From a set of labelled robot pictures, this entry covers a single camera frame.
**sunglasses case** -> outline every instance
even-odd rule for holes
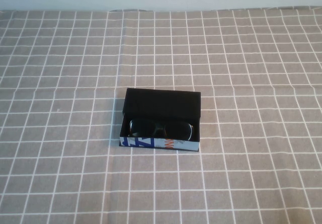
[[[123,106],[120,146],[199,151],[201,93],[128,88]],[[193,126],[190,140],[161,137],[131,137],[132,119],[187,122]]]

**sunglasses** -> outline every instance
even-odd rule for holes
[[[132,137],[163,137],[177,140],[190,140],[193,126],[188,122],[160,122],[137,118],[130,121]]]

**grid pattern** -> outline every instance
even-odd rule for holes
[[[321,62],[321,8],[0,12],[0,223],[322,223]],[[200,152],[118,147],[127,87]]]

